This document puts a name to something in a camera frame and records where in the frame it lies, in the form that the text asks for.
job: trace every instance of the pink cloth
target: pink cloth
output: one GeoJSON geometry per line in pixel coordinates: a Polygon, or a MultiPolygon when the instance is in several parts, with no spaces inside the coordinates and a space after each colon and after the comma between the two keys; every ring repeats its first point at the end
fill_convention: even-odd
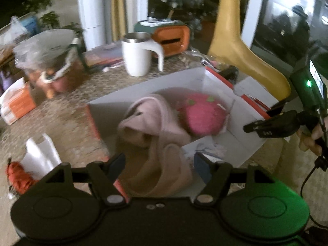
{"type": "Polygon", "coordinates": [[[132,196],[166,197],[192,182],[181,146],[191,142],[166,100],[151,94],[135,102],[118,126],[117,152],[126,155],[119,179],[132,196]]]}

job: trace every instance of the yellow foot model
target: yellow foot model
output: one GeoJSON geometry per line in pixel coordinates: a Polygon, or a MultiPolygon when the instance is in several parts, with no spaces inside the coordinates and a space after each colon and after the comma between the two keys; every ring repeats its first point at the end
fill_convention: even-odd
{"type": "Polygon", "coordinates": [[[262,84],[277,100],[290,95],[287,79],[257,57],[240,36],[240,0],[220,0],[218,17],[209,55],[234,65],[262,84]]]}

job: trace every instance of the green handheld device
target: green handheld device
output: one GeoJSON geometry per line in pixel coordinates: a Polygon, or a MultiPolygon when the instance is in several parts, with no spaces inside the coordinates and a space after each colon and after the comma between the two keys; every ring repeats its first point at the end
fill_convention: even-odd
{"type": "Polygon", "coordinates": [[[290,80],[306,110],[319,110],[322,117],[327,115],[327,88],[311,60],[306,66],[295,71],[290,80]]]}

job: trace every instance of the pink strawberry plush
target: pink strawberry plush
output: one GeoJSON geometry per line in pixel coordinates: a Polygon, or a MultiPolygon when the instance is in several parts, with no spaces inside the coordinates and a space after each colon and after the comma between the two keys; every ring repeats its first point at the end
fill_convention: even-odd
{"type": "Polygon", "coordinates": [[[195,93],[179,109],[183,125],[197,136],[217,135],[223,128],[227,112],[212,96],[195,93]]]}

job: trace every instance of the plastic bag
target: plastic bag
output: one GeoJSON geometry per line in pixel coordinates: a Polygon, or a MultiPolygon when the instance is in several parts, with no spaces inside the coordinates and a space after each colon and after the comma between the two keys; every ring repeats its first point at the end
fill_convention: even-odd
{"type": "Polygon", "coordinates": [[[217,62],[214,57],[202,54],[193,47],[190,47],[190,51],[183,52],[180,59],[186,64],[187,68],[199,67],[199,63],[204,66],[208,66],[217,73],[229,68],[228,64],[217,62]]]}
{"type": "Polygon", "coordinates": [[[14,47],[16,66],[21,69],[46,71],[60,69],[75,34],[70,29],[43,31],[14,47]]]}
{"type": "Polygon", "coordinates": [[[13,53],[15,44],[29,38],[30,33],[19,22],[17,17],[11,17],[10,29],[4,34],[0,44],[0,64],[6,61],[13,53]]]}
{"type": "Polygon", "coordinates": [[[65,56],[62,67],[52,75],[48,74],[48,70],[43,72],[40,70],[25,70],[31,83],[41,88],[47,98],[51,99],[57,93],[72,91],[86,79],[87,67],[84,60],[81,59],[83,55],[78,50],[79,43],[79,39],[73,39],[71,42],[73,47],[70,47],[65,56]]]}

